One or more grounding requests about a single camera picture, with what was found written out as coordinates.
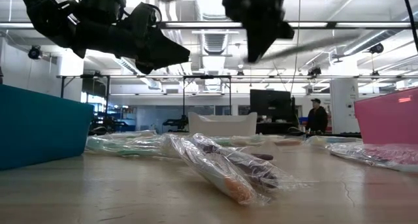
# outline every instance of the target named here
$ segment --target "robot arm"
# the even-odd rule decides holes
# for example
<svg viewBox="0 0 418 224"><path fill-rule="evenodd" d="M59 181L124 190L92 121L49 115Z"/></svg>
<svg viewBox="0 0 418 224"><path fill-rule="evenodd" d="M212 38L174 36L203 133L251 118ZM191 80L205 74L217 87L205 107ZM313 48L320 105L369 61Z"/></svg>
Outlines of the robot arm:
<svg viewBox="0 0 418 224"><path fill-rule="evenodd" d="M81 58L87 49L133 58L144 74L189 61L190 51L158 28L152 5L141 3L122 19L126 0L23 1L39 33Z"/></svg>

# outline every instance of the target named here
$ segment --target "computer monitor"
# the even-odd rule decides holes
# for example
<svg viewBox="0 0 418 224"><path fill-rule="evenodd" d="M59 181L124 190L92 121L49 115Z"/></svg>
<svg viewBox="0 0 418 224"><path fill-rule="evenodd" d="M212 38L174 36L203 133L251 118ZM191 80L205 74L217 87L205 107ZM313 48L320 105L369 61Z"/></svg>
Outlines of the computer monitor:
<svg viewBox="0 0 418 224"><path fill-rule="evenodd" d="M288 91L251 89L249 92L250 112L274 120L291 121L295 117L293 101Z"/></svg>

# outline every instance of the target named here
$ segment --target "metal frame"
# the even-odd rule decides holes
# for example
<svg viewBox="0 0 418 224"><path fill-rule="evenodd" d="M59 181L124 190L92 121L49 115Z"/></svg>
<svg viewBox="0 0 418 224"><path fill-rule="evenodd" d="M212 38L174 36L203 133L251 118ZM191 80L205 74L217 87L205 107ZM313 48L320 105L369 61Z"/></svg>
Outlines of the metal frame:
<svg viewBox="0 0 418 224"><path fill-rule="evenodd" d="M201 80L213 80L215 78L229 79L229 115L232 116L233 114L232 89L231 89L232 76L230 75L199 75L199 76L185 75L183 76L183 116L185 116L185 88L187 87L185 84L185 80L188 78L193 78L193 79L200 78Z"/></svg>
<svg viewBox="0 0 418 224"><path fill-rule="evenodd" d="M110 76L109 75L81 75L81 76L57 76L57 78L61 79L61 98L64 98L64 92L65 92L65 87L67 87L71 81L73 81L75 78L91 78L91 79L95 79L95 78L107 78L107 82L106 82L106 96L104 96L104 99L106 101L106 104L104 106L104 117L107 117L107 110L108 110L108 104L109 104L109 95L110 95ZM71 78L67 83L65 83L65 80L67 78Z"/></svg>
<svg viewBox="0 0 418 224"><path fill-rule="evenodd" d="M411 29L410 22L289 21L293 29ZM238 22L160 22L161 29L243 29ZM30 22L0 22L0 29L34 29Z"/></svg>
<svg viewBox="0 0 418 224"><path fill-rule="evenodd" d="M80 76L57 76L58 78L81 78ZM126 79L136 79L136 78L156 78L156 79L182 79L182 75L113 75L109 76L111 78L126 78ZM199 78L199 75L191 75L188 78ZM370 75L359 75L359 76L337 76L337 75L319 75L319 76L300 76L300 75L252 75L252 76L238 76L238 75L226 75L226 76L215 76L214 78L239 78L246 79L266 79L266 78L277 78L277 79L295 79L295 80L314 80L314 79L347 79L347 78L356 78L356 79L380 79L380 78L399 78L399 79L416 79L418 75L379 75L379 76L370 76Z"/></svg>

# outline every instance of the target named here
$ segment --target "table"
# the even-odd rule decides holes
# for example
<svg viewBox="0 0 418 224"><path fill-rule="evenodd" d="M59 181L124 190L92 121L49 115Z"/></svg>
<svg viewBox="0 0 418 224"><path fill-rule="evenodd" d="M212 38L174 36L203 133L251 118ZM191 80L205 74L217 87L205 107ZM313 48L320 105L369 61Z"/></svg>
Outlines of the table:
<svg viewBox="0 0 418 224"><path fill-rule="evenodd" d="M257 123L256 133L264 135L287 134L289 132L289 128L294 126L295 125L293 123Z"/></svg>
<svg viewBox="0 0 418 224"><path fill-rule="evenodd" d="M1 223L418 223L418 177L275 148L274 163L310 186L240 206L182 161L88 155L0 172Z"/></svg>

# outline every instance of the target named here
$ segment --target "clear plastic wrap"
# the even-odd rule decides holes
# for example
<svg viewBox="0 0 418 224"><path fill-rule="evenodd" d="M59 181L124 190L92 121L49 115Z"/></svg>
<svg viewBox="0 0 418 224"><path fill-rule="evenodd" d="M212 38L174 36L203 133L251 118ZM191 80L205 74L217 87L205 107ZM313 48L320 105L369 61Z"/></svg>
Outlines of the clear plastic wrap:
<svg viewBox="0 0 418 224"><path fill-rule="evenodd" d="M362 142L360 138L348 138L342 136L311 136L305 143L311 146L325 147L330 143Z"/></svg>
<svg viewBox="0 0 418 224"><path fill-rule="evenodd" d="M213 136L210 137L214 142L226 147L239 146L264 146L273 144L276 146L300 145L303 138L300 137L284 137L278 135L254 135L254 136Z"/></svg>
<svg viewBox="0 0 418 224"><path fill-rule="evenodd" d="M327 146L332 155L402 172L418 172L418 145L371 145L362 142Z"/></svg>
<svg viewBox="0 0 418 224"><path fill-rule="evenodd" d="M86 149L115 156L158 156L185 161L221 192L239 204L266 204L275 191L292 190L305 183L269 163L272 155L224 148L203 135L137 136L135 134L91 136Z"/></svg>
<svg viewBox="0 0 418 224"><path fill-rule="evenodd" d="M198 172L222 193L239 204L264 204L268 198L258 195L237 168L225 157L217 153L206 153L188 138L167 135L183 161Z"/></svg>
<svg viewBox="0 0 418 224"><path fill-rule="evenodd" d="M293 189L301 185L292 176L262 159L260 155L250 155L230 148L223 148L212 139L200 134L193 135L191 141L207 154L219 154L228 159L260 193Z"/></svg>
<svg viewBox="0 0 418 224"><path fill-rule="evenodd" d="M138 133L89 136L86 151L115 156L159 156L177 158L170 140L161 135L141 136Z"/></svg>

